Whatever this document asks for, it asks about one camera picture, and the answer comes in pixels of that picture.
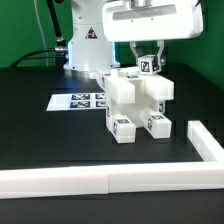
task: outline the cable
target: cable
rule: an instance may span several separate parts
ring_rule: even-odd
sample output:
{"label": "cable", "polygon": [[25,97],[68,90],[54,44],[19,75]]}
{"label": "cable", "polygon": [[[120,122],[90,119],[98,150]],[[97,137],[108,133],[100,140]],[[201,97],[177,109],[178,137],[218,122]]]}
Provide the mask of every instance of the cable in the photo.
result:
{"label": "cable", "polygon": [[55,11],[55,8],[54,8],[53,1],[52,0],[46,0],[46,2],[47,2],[47,6],[49,8],[50,15],[51,15],[51,20],[52,20],[52,23],[53,23],[53,26],[54,26],[55,35],[56,35],[56,38],[57,38],[57,45],[58,46],[66,46],[65,40],[64,40],[64,38],[61,34],[61,29],[60,29],[60,26],[59,26],[59,23],[58,23],[58,18],[57,18],[57,15],[56,15],[56,11]]}
{"label": "cable", "polygon": [[55,58],[60,58],[60,56],[47,56],[47,57],[35,57],[35,58],[22,58],[20,60],[18,60],[17,65],[22,62],[22,61],[28,61],[28,60],[39,60],[39,59],[55,59]]}
{"label": "cable", "polygon": [[49,48],[49,49],[45,49],[45,50],[39,50],[39,51],[34,51],[28,54],[25,54],[24,56],[22,56],[21,58],[19,58],[18,60],[16,60],[15,62],[13,62],[9,67],[10,68],[16,68],[16,66],[23,60],[26,60],[27,58],[29,58],[30,56],[33,55],[37,55],[37,54],[42,54],[42,53],[46,53],[46,52],[55,52],[54,48]]}
{"label": "cable", "polygon": [[197,4],[195,5],[195,7],[197,7],[199,4],[201,4],[201,0],[198,0]]}
{"label": "cable", "polygon": [[[40,21],[37,0],[34,0],[34,8],[35,8],[37,24],[38,24],[38,27],[39,27],[39,30],[40,30],[43,46],[44,46],[44,49],[47,49],[46,38],[45,38],[44,31],[43,31],[43,28],[42,28],[42,25],[41,25],[41,21]],[[49,61],[48,61],[47,58],[46,58],[46,65],[49,66]]]}

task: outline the warning label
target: warning label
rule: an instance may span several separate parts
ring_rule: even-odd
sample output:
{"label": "warning label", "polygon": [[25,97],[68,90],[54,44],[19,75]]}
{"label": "warning label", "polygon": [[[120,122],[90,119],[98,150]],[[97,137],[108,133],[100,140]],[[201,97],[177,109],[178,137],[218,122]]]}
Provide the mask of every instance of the warning label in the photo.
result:
{"label": "warning label", "polygon": [[96,33],[92,27],[90,28],[89,32],[87,33],[86,39],[97,39]]}

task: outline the white block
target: white block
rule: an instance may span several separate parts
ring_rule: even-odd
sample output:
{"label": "white block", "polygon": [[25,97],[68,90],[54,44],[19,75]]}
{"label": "white block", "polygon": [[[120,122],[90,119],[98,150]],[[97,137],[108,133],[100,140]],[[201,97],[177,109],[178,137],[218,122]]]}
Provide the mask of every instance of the white block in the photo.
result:
{"label": "white block", "polygon": [[224,150],[200,121],[188,122],[188,138],[204,161],[223,161]]}
{"label": "white block", "polygon": [[105,193],[107,166],[0,171],[0,198]]}
{"label": "white block", "polygon": [[139,72],[142,74],[152,75],[161,71],[158,65],[158,59],[155,55],[145,55],[138,58]]}
{"label": "white block", "polygon": [[109,166],[109,193],[224,188],[223,162]]}
{"label": "white block", "polygon": [[153,138],[170,138],[172,122],[163,114],[145,108],[140,112],[140,118]]}
{"label": "white block", "polygon": [[174,83],[159,75],[148,76],[145,78],[145,93],[157,101],[172,100]]}
{"label": "white block", "polygon": [[152,109],[164,114],[165,113],[165,101],[153,100]]}
{"label": "white block", "polygon": [[113,116],[112,134],[118,143],[135,142],[136,127],[125,115]]}
{"label": "white block", "polygon": [[117,104],[130,104],[135,102],[135,86],[122,78],[105,79],[106,94]]}

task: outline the white robot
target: white robot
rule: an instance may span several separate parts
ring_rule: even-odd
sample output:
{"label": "white robot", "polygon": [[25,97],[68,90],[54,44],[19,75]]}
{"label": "white robot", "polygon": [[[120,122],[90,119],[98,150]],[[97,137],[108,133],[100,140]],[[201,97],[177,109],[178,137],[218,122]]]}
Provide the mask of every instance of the white robot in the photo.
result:
{"label": "white robot", "polygon": [[[158,75],[164,40],[193,38],[203,30],[197,0],[72,0],[74,36],[65,69],[96,78],[106,93],[106,125],[118,143],[135,142],[136,128],[169,138],[164,116],[174,83]],[[136,41],[156,40],[157,55],[143,55]],[[113,43],[129,41],[135,67],[117,68]]]}

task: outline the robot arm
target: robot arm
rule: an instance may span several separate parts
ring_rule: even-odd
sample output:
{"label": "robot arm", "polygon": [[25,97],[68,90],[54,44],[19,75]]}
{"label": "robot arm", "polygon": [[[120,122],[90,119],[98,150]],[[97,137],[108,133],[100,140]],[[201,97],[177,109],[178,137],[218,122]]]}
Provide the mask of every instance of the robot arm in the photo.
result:
{"label": "robot arm", "polygon": [[122,0],[103,8],[109,41],[150,41],[197,37],[203,30],[197,0]]}

